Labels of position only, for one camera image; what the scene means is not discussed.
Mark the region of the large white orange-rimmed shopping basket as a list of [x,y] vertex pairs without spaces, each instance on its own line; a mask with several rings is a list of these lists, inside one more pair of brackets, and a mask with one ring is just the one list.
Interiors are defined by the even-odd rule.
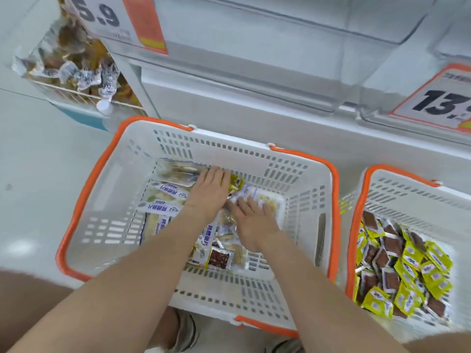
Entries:
[[[85,282],[139,247],[144,213],[137,207],[150,194],[160,159],[228,167],[246,184],[280,198],[280,227],[335,282],[341,242],[339,175],[329,161],[149,117],[123,121],[91,171],[56,254],[62,273]],[[296,337],[267,261],[249,254],[249,265],[241,274],[186,265],[170,305]]]

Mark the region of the person's left leg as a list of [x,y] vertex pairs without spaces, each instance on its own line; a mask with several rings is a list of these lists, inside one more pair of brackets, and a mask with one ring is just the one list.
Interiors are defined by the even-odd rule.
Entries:
[[[0,270],[0,353],[6,353],[45,314],[74,289],[18,272]],[[180,318],[167,307],[148,348],[170,349],[176,344]]]

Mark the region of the square brown snack packet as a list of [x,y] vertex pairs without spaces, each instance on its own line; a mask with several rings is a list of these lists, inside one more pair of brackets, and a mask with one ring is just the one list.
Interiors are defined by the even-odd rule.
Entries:
[[233,251],[211,247],[206,268],[214,271],[230,271],[232,268],[233,258]]

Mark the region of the white display shelf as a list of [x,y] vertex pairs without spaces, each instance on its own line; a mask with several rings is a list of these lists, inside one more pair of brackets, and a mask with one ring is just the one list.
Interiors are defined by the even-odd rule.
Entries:
[[417,30],[333,112],[214,80],[170,58],[165,37],[167,56],[114,40],[105,45],[150,116],[327,159],[342,194],[364,168],[387,164],[471,195],[471,136],[389,117],[445,65],[471,55],[464,31],[471,0],[426,1]]

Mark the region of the person's leg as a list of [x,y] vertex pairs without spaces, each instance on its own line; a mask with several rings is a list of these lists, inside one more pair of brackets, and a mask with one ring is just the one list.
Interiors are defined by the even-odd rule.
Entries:
[[471,331],[450,332],[407,342],[409,353],[471,353]]
[[[0,270],[0,353],[6,353],[45,314],[74,289],[18,272]],[[148,348],[170,349],[176,344],[180,318],[167,307]]]

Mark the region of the person's left hand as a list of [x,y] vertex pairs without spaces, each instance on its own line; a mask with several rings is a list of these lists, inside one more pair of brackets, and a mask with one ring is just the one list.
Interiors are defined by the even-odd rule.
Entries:
[[222,186],[214,184],[214,172],[218,168],[207,169],[207,175],[202,185],[193,185],[181,214],[186,219],[207,225],[211,223],[228,197],[231,171],[224,169]]

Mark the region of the pile of yellow brown packets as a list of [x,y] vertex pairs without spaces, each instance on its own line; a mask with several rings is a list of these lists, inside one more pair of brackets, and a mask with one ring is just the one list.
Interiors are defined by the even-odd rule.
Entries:
[[352,294],[362,309],[386,319],[445,325],[450,320],[452,268],[450,256],[434,241],[362,212]]

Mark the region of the white orange-rimmed basket with packets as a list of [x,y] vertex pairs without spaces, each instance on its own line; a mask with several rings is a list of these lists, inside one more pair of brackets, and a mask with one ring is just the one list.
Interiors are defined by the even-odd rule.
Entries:
[[449,297],[450,320],[445,325],[386,319],[366,312],[397,340],[471,331],[471,196],[392,166],[376,165],[363,172],[353,201],[341,215],[343,253],[338,283],[344,286],[345,294],[352,299],[357,235],[362,212],[369,211],[437,243],[453,261],[453,289]]

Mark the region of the small clear beige snack packet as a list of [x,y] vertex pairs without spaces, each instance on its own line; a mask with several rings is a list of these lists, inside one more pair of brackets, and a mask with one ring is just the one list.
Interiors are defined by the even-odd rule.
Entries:
[[245,270],[248,265],[248,250],[241,244],[229,244],[227,248],[233,252],[231,267]]
[[237,234],[236,224],[218,225],[215,231],[213,243],[221,249],[226,249],[228,245],[241,245]]

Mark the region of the clear packet with pale snack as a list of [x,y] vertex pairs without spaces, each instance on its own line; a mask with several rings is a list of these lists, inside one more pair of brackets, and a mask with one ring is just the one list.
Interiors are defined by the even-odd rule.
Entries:
[[252,198],[261,209],[263,208],[263,205],[266,204],[272,209],[278,226],[280,228],[283,227],[286,203],[285,198],[282,195],[261,189],[254,185],[244,184],[243,188],[233,195],[229,201],[236,203],[239,198],[243,198],[244,200]]

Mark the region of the person's right forearm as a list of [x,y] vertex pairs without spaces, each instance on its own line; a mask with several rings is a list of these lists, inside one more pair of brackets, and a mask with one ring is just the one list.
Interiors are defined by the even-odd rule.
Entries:
[[409,353],[334,285],[283,232],[263,256],[271,266],[306,353]]

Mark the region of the white price sign orange border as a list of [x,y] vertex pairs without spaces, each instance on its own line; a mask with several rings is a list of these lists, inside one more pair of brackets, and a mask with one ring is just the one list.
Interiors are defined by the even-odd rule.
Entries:
[[471,65],[446,65],[389,115],[471,136]]

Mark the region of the clear packet with beige pieces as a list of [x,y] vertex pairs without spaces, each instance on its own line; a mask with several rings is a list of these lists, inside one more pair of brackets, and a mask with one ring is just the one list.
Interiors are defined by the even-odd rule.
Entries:
[[191,161],[159,159],[157,177],[163,182],[189,188],[197,182],[200,173],[206,168],[206,165]]

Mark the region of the person's right leg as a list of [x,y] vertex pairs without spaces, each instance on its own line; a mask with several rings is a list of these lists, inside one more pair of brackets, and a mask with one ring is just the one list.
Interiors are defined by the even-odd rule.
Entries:
[[407,342],[409,353],[471,353],[471,331],[450,332]]

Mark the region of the person's right hand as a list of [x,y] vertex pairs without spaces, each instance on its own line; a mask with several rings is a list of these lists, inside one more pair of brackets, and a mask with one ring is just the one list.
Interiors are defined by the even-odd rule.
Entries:
[[239,198],[236,202],[241,209],[241,218],[235,223],[242,245],[251,252],[263,253],[266,243],[281,230],[273,217],[272,209],[263,205],[262,214],[253,214],[248,206],[248,199]]

